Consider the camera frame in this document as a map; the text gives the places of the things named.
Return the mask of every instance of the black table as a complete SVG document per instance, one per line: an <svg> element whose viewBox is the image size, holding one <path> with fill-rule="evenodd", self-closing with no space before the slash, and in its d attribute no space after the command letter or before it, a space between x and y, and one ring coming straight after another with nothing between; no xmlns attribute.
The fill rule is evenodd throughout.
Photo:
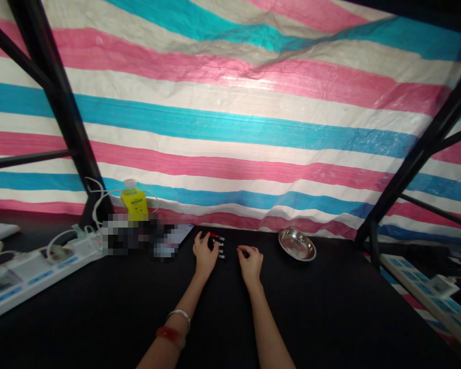
<svg viewBox="0 0 461 369"><path fill-rule="evenodd" d="M31 242L47 242L76 219L48 216L52 225L45 228L38 222L43 215L26 214L0 212L0 221L32 229L6 245L39 247ZM107 256L0 316L0 368L133 368L190 282L192 236L199 229L174 262ZM301 263L281 250L274 233L212 230L226 238L226 247L248 244L264 255L262 284L298 368L461 367L350 242L315 238L317 258ZM178 367L258 365L250 301L233 255L217 261Z"/></svg>

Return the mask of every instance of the tarp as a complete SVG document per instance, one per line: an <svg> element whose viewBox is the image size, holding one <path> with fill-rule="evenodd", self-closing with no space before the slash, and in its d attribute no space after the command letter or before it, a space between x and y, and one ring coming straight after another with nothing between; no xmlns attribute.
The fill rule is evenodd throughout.
<svg viewBox="0 0 461 369"><path fill-rule="evenodd" d="M107 188L133 177L196 224L353 238L461 76L461 33L338 0L43 3ZM0 27L25 50L2 1ZM64 147L0 50L0 156ZM406 193L461 216L461 143ZM0 170L0 208L86 198L70 159ZM402 200L380 234L461 243Z"/></svg>

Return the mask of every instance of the bottle cap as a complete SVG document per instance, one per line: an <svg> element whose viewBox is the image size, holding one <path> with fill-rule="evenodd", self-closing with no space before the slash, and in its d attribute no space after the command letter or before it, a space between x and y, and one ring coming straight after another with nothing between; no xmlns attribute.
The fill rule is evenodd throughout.
<svg viewBox="0 0 461 369"><path fill-rule="evenodd" d="M137 187L137 181L134 180L133 178L125 179L125 180L123 181L123 184L124 184L125 188Z"/></svg>

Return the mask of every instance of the power strip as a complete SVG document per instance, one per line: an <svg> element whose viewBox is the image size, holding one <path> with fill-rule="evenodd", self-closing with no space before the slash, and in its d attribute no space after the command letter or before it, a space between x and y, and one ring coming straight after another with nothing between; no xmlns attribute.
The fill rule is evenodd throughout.
<svg viewBox="0 0 461 369"><path fill-rule="evenodd" d="M382 265L408 290L456 340L461 343L461 322L457 314L461 306L452 298L440 298L427 284L429 279L402 256L381 254Z"/></svg>
<svg viewBox="0 0 461 369"><path fill-rule="evenodd" d="M42 290L104 256L100 246L102 236L69 242L72 255L58 264L51 264L40 252L32 252L0 266L0 315L16 307Z"/></svg>

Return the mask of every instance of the metal bowl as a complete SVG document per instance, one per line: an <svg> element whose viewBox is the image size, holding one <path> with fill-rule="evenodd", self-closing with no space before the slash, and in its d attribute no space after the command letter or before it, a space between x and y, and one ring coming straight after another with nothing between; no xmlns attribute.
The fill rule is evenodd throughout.
<svg viewBox="0 0 461 369"><path fill-rule="evenodd" d="M278 234L280 246L294 259L311 261L316 257L316 247L307 236L294 228L287 228Z"/></svg>

